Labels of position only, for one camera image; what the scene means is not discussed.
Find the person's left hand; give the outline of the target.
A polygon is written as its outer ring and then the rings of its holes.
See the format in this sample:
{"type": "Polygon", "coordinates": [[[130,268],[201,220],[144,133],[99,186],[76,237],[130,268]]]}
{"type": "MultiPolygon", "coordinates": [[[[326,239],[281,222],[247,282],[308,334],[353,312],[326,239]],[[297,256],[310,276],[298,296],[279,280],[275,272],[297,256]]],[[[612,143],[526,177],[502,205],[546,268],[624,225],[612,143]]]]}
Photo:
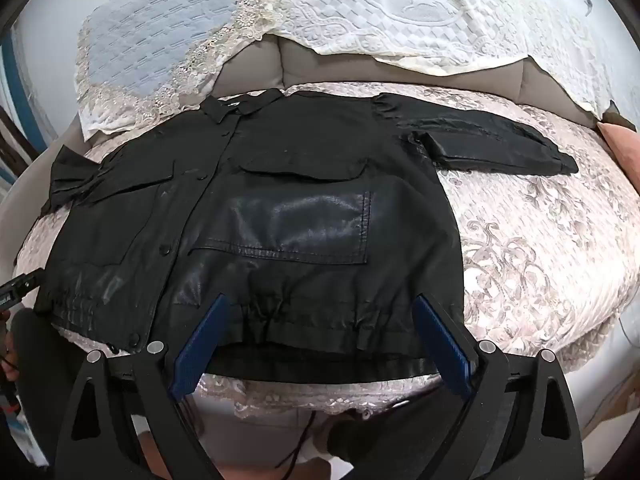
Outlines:
{"type": "Polygon", "coordinates": [[[17,366],[17,354],[14,349],[13,334],[11,332],[6,332],[4,335],[1,348],[4,350],[4,355],[1,357],[3,373],[9,382],[16,382],[18,376],[20,376],[20,371],[17,366]]]}

